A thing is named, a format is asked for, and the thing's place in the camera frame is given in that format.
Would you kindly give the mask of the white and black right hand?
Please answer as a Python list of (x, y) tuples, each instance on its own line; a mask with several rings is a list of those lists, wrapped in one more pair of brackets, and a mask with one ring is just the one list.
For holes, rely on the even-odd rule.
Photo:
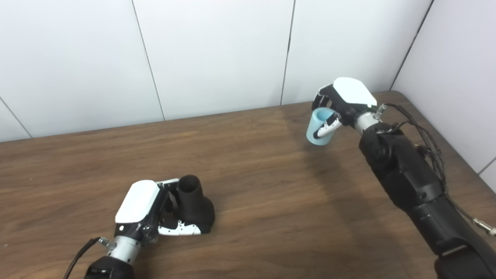
[(379, 123), (374, 116), (379, 109), (377, 100), (355, 78), (339, 77), (333, 83), (321, 87), (312, 101), (312, 110), (319, 108), (329, 108), (333, 112), (310, 132), (313, 140), (324, 138), (341, 126), (352, 127), (363, 135), (365, 130)]

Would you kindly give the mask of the white and black left hand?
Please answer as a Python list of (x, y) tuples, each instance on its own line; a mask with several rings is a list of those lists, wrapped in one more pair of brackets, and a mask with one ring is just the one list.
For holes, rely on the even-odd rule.
[(114, 238), (129, 237), (145, 246), (156, 243), (160, 235), (202, 234), (195, 223), (163, 219), (164, 213), (179, 211), (179, 205), (174, 205), (179, 200), (178, 182), (178, 178), (134, 182), (116, 213)]

